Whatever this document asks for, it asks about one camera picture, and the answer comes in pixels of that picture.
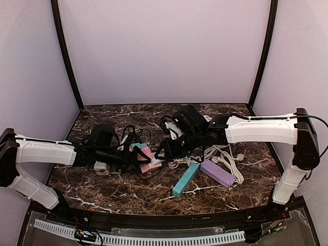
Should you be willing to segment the pink cube socket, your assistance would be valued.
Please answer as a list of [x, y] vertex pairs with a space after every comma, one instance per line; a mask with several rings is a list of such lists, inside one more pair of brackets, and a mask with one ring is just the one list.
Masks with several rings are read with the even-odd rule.
[[162, 167], [161, 161], [155, 158], [155, 153], [150, 153], [148, 156], [150, 157], [151, 162], [139, 165], [143, 174]]

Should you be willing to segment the white charger with cable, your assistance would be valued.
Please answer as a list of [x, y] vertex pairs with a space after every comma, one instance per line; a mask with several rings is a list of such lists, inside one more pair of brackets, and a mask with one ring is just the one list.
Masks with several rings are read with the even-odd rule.
[[153, 157], [151, 159], [151, 165], [156, 166], [156, 167], [160, 167], [160, 166], [162, 166], [162, 163], [161, 163], [161, 160], [156, 159], [155, 157]]

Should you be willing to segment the white cube socket adapter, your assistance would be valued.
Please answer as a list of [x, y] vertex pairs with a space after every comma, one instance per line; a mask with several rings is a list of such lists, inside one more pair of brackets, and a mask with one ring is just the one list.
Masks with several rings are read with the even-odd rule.
[[106, 163], [97, 161], [94, 164], [93, 171], [99, 176], [107, 176], [110, 174], [110, 168]]

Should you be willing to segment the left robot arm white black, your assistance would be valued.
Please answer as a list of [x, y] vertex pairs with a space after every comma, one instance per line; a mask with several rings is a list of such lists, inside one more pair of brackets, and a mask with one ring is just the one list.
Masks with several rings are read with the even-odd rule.
[[51, 163], [70, 167], [85, 167], [96, 162], [127, 166], [148, 164], [148, 157], [139, 147], [130, 148], [136, 134], [122, 140], [110, 125], [95, 125], [91, 133], [79, 142], [26, 137], [13, 128], [1, 134], [1, 187], [11, 188], [48, 210], [67, 208], [60, 191], [46, 186], [28, 174], [21, 163]]

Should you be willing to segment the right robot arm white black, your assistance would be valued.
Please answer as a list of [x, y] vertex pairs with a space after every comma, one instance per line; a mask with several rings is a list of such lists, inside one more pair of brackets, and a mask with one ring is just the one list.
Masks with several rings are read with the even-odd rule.
[[285, 205], [305, 178], [319, 165], [325, 150], [320, 150], [317, 132], [306, 109], [278, 116], [242, 116], [218, 114], [211, 120], [192, 105], [186, 105], [169, 118], [181, 131], [176, 138], [165, 138], [155, 153], [156, 158], [173, 160], [186, 157], [199, 147], [266, 142], [289, 145], [292, 149], [282, 178], [275, 185], [272, 201]]

